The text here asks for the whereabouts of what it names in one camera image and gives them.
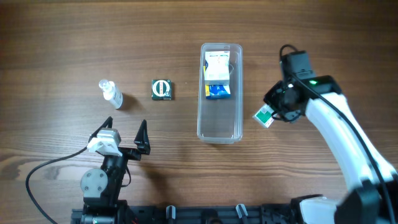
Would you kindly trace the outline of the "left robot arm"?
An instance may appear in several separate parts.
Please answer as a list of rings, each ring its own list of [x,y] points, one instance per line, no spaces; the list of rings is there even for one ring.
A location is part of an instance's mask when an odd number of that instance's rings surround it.
[[[80,222],[86,224],[138,223],[139,220],[126,200],[119,194],[125,174],[130,174],[127,163],[140,161],[143,155],[150,154],[147,121],[143,120],[134,139],[135,148],[121,147],[121,137],[112,128],[109,117],[90,137],[87,149],[103,156],[99,169],[90,169],[81,178],[84,206]]]

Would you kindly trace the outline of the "small white spray bottle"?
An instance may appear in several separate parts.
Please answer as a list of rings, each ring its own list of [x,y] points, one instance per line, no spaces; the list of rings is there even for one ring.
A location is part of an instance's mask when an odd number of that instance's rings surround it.
[[[110,102],[115,109],[120,109],[123,104],[123,94],[116,86],[115,82],[108,80],[101,80],[99,87],[103,91],[103,97]]]

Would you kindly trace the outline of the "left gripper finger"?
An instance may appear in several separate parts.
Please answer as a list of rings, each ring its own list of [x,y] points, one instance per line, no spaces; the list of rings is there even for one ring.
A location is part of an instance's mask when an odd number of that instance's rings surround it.
[[[147,132],[147,121],[144,119],[139,127],[139,130],[134,139],[134,144],[141,154],[150,154],[150,142]]]
[[[97,137],[97,134],[99,133],[99,131],[103,128],[112,128],[113,126],[113,118],[111,116],[109,116],[105,122],[95,131],[91,134],[91,136],[89,137],[88,141],[91,141],[93,138]]]

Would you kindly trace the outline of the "blue yellow VapoDrops box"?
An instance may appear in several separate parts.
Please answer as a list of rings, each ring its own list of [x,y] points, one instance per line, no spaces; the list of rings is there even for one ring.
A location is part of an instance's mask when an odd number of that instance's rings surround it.
[[[231,90],[229,87],[230,72],[228,67],[210,68],[204,66],[205,97],[207,100],[229,98]]]

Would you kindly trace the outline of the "white green medicine box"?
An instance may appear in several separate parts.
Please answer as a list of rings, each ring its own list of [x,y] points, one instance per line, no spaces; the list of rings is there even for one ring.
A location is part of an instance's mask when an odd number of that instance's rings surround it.
[[[254,115],[253,119],[256,120],[263,128],[269,128],[274,122],[272,117],[274,110],[267,104],[264,104]]]

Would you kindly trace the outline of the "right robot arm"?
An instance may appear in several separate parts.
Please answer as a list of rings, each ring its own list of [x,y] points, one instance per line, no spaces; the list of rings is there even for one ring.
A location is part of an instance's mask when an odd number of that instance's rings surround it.
[[[292,199],[295,223],[397,223],[397,171],[373,146],[335,80],[316,76],[306,51],[279,54],[283,78],[264,96],[271,118],[306,117],[335,157],[347,187],[339,201],[322,195]]]

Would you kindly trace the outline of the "white blue medicine box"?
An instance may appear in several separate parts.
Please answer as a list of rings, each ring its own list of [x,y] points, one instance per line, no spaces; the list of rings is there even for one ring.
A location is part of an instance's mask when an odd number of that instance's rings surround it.
[[[229,85],[229,51],[205,52],[205,84]]]

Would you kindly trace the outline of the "green square box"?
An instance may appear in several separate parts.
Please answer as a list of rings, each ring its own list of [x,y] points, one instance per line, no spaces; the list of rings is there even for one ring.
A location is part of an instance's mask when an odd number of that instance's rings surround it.
[[[171,100],[172,82],[166,80],[152,80],[152,99],[153,100]]]

